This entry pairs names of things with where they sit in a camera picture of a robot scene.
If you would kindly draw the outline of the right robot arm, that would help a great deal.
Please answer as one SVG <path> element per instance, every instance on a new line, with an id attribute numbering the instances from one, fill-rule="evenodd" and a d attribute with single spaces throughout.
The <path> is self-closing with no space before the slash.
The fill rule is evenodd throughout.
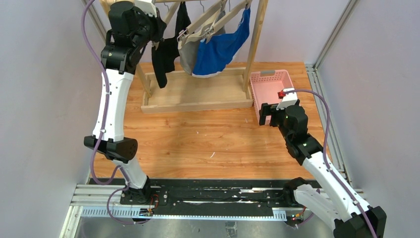
<path id="1" fill-rule="evenodd" d="M 327 224 L 336 238 L 382 238 L 387 215 L 380 207 L 372 207 L 340 175 L 324 151 L 324 147 L 308 133 L 308 116 L 296 102 L 283 109 L 263 103 L 259 110 L 260 125 L 270 117 L 277 127 L 288 153 L 316 179 L 327 194 L 322 196 L 308 181 L 298 177 L 287 182 L 283 196 L 289 205 L 303 205 Z"/>

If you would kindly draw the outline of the black underwear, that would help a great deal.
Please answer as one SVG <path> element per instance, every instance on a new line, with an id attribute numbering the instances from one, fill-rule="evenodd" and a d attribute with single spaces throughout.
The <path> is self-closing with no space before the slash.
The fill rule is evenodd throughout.
<path id="1" fill-rule="evenodd" d="M 166 73 L 175 70 L 174 61 L 180 56 L 177 37 L 190 24 L 186 3 L 183 1 L 177 11 L 174 37 L 159 42 L 157 48 L 152 47 L 152 65 L 159 88 L 164 88 L 167 85 Z"/>

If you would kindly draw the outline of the grey underwear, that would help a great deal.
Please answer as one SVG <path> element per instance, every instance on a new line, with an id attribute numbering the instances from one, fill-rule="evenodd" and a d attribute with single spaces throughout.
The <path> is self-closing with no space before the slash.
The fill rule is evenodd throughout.
<path id="1" fill-rule="evenodd" d="M 225 10 L 218 10 L 201 25 L 201 28 L 196 33 L 192 34 L 192 40 L 190 40 L 190 38 L 187 39 L 183 46 L 181 46 L 181 42 L 178 43 L 180 65 L 187 74 L 193 75 L 192 71 L 197 62 L 197 53 L 200 45 L 200 39 L 198 39 L 198 37 L 202 36 L 204 32 L 208 30 L 215 21 L 220 20 L 224 15 Z"/>

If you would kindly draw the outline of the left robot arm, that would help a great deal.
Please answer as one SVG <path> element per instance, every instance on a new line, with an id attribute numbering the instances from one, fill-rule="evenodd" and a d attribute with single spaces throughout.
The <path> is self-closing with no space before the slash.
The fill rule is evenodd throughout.
<path id="1" fill-rule="evenodd" d="M 152 198 L 149 177 L 136 159 L 138 142 L 124 135 L 128 92 L 137 66 L 149 42 L 162 39 L 166 23 L 152 0 L 120 0 L 110 4 L 111 28 L 100 55 L 95 55 L 102 72 L 102 92 L 97 122 L 84 145 L 94 154 L 112 161 L 125 179 L 124 199 L 147 204 Z"/>

